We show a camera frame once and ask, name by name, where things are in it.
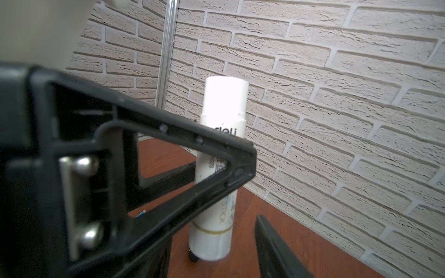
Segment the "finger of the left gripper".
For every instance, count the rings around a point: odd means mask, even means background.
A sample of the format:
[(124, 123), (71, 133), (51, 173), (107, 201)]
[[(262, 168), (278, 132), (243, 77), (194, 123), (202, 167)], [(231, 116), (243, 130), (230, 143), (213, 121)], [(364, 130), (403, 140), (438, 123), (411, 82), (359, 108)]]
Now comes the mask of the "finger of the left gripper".
[[(218, 261), (229, 253), (236, 190), (254, 177), (257, 153), (252, 143), (241, 138), (240, 115), (225, 122), (207, 121), (208, 126), (202, 126), (125, 96), (116, 121), (122, 132), (124, 186), (109, 190), (99, 181), (89, 183), (91, 190), (105, 192), (110, 210), (125, 212), (114, 247), (122, 267), (114, 278), (166, 276), (172, 237), (186, 224), (191, 224), (191, 259)], [(128, 211), (128, 186), (140, 172), (139, 133), (196, 150), (195, 181)], [(80, 218), (74, 204), (86, 192), (73, 190), (73, 179), (76, 174), (94, 175), (102, 161), (83, 155), (61, 158), (59, 165), (65, 205)]]
[(196, 162), (145, 178), (138, 174), (128, 186), (128, 211), (167, 195), (195, 181)]

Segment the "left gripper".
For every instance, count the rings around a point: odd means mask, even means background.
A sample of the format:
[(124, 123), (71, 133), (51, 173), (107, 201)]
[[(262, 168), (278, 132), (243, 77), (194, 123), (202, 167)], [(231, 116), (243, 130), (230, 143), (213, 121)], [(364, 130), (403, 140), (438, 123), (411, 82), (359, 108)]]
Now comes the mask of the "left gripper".
[[(113, 278), (114, 247), (125, 212), (106, 206), (106, 189), (124, 186), (125, 96), (61, 71), (1, 64), (1, 275), (4, 278)], [(65, 205), (61, 158), (96, 156), (92, 176), (76, 174), (86, 196)]]

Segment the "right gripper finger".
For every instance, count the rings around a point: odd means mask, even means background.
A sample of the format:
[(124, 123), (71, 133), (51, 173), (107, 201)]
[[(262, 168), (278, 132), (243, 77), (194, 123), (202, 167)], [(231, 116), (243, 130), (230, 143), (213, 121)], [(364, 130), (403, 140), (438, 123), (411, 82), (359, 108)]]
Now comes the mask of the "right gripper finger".
[(313, 277), (265, 216), (257, 216), (254, 233), (262, 278)]

